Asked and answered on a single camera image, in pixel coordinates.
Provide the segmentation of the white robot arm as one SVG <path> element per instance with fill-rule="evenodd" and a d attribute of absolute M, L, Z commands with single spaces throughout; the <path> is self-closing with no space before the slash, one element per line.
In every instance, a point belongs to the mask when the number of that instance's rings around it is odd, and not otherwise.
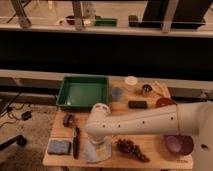
<path fill-rule="evenodd" d="M 213 171 L 213 102 L 174 104 L 124 115 L 112 115 L 107 105 L 97 103 L 85 130 L 93 142 L 109 135 L 196 136 L 193 171 Z"/>

